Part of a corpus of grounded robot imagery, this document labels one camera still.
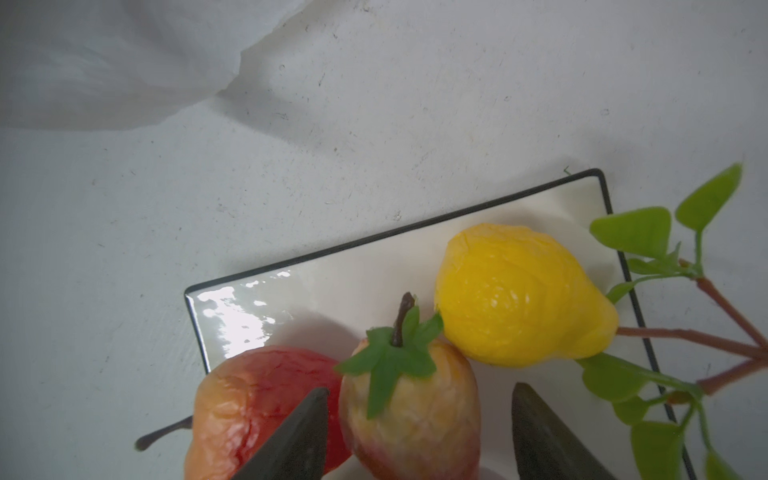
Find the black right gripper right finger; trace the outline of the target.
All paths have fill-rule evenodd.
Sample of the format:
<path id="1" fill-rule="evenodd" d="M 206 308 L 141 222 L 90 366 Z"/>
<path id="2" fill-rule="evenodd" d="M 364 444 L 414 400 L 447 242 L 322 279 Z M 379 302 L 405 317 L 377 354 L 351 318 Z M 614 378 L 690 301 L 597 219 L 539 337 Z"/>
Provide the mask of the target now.
<path id="1" fill-rule="evenodd" d="M 520 479 L 615 480 L 527 383 L 514 386 L 511 420 Z"/>

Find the white lemon-print plastic bag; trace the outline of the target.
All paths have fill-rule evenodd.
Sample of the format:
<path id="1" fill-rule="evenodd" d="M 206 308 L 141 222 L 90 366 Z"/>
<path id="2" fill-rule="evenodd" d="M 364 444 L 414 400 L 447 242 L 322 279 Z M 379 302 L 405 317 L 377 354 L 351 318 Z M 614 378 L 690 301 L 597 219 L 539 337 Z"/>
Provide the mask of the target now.
<path id="1" fill-rule="evenodd" d="M 304 1 L 4 1 L 1 124 L 123 130 L 224 90 Z"/>

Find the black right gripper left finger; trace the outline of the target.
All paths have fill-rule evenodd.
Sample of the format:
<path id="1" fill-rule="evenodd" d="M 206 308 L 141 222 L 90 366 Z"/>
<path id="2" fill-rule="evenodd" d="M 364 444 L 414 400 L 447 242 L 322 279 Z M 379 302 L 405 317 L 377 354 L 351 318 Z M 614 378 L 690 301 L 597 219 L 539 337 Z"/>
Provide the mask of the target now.
<path id="1" fill-rule="evenodd" d="M 315 388 L 232 480 L 321 479 L 328 437 L 327 388 Z"/>

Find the yellow fake lemon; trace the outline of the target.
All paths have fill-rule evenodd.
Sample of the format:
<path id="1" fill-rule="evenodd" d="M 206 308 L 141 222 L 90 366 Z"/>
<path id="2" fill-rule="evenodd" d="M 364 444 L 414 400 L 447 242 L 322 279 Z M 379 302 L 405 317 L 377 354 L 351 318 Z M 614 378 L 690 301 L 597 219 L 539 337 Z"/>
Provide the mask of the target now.
<path id="1" fill-rule="evenodd" d="M 609 402 L 630 428 L 635 465 L 644 479 L 677 479 L 692 421 L 711 441 L 703 400 L 767 366 L 766 337 L 706 276 L 703 236 L 738 189 L 733 164 L 687 196 L 675 210 L 654 206 L 594 220 L 591 236 L 628 255 L 633 277 L 602 292 L 575 257 L 551 236 L 525 226 L 483 223 L 448 243 L 436 279 L 435 307 L 446 337 L 467 357 L 500 367 L 552 359 L 577 362 L 584 386 Z M 687 279 L 749 337 L 740 343 L 695 330 L 623 327 L 617 303 L 644 282 Z M 612 356 L 618 336 L 680 339 L 741 357 L 696 382 Z"/>

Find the large red fake apple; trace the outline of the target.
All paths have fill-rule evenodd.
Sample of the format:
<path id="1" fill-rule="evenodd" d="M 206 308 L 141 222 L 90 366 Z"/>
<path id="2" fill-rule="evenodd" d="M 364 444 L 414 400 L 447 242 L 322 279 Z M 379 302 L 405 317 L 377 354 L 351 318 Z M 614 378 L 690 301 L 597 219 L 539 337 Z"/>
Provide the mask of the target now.
<path id="1" fill-rule="evenodd" d="M 324 472 L 351 452 L 339 422 L 341 376 L 338 362 L 321 353 L 277 345 L 247 350 L 225 360 L 199 384 L 193 414 L 140 437 L 144 451 L 163 436 L 190 429 L 192 440 L 184 463 L 186 479 L 230 479 L 262 447 L 313 389 L 328 396 L 328 435 Z"/>

